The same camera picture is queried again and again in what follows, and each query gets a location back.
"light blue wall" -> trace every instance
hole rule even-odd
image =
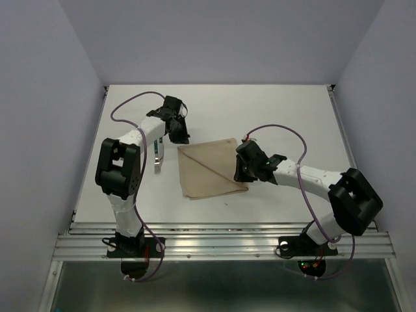
[[[103,88],[57,0],[0,1],[0,46],[0,310],[37,311]]]
[[[358,166],[384,201],[378,223],[416,303],[415,90],[416,2],[386,0],[335,96]]]
[[[105,83],[336,83],[382,0],[60,0]]]

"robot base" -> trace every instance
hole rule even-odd
[[[281,236],[279,237],[279,246],[276,248],[282,258],[292,257],[314,257],[321,250],[324,250],[324,255],[332,256],[338,255],[338,249],[331,249],[328,243],[323,245],[315,244],[308,236]]]
[[[158,239],[161,241],[163,246],[165,246],[166,239],[164,237],[158,237]],[[109,239],[109,242],[111,244],[116,244],[116,238],[111,237]],[[149,258],[153,259],[160,259],[162,256],[162,253],[160,251],[160,246],[156,242],[156,240],[153,237],[145,237],[144,238],[144,245],[143,247],[137,252],[137,253],[127,253],[123,251],[120,248],[108,248],[107,249],[107,257],[114,259],[114,258],[145,258],[145,251],[149,247]]]

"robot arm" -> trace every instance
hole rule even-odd
[[[183,103],[166,96],[163,106],[147,113],[140,124],[146,145],[169,135],[175,144],[189,144]],[[144,245],[144,230],[135,215],[133,204],[140,185],[140,154],[144,150],[141,132],[134,129],[117,139],[106,138],[99,153],[96,183],[107,195],[116,217],[116,237],[111,243],[129,255],[139,254]],[[116,161],[123,160],[119,166]]]
[[[254,141],[247,140],[237,148],[234,180],[253,182],[259,179],[299,189],[298,167],[286,156],[267,157]],[[330,238],[343,233],[362,235],[383,207],[381,199],[359,170],[349,168],[340,173],[301,166],[300,173],[305,191],[331,203],[332,212],[319,220]],[[282,253],[289,257],[315,255],[316,250],[327,242],[316,222],[311,222],[299,237],[285,237],[285,241],[288,245]]]

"white table surface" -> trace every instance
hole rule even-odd
[[[186,122],[190,143],[224,138],[238,141],[258,125],[275,123],[297,130],[306,140],[303,164],[325,170],[350,167],[326,86],[292,85],[112,85],[105,101],[88,170],[77,204],[75,222],[115,222],[111,205],[94,176],[102,141],[117,138],[131,127],[112,122],[115,106],[143,91],[175,96],[187,104]],[[125,105],[117,118],[141,122],[147,112],[163,104],[156,95],[146,95]],[[267,155],[277,153],[295,161],[302,143],[283,129],[262,129],[252,135]],[[179,184],[177,146],[164,139],[162,172],[154,174],[153,146],[138,193],[138,208],[147,222],[308,222],[311,216],[299,190],[270,183],[249,184],[249,191],[204,200],[184,198]],[[318,216],[331,211],[330,204],[314,195],[310,202]]]

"beige cloth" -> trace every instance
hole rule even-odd
[[[244,183],[234,181],[236,148],[234,138],[178,147],[183,195],[199,200],[246,192]]]

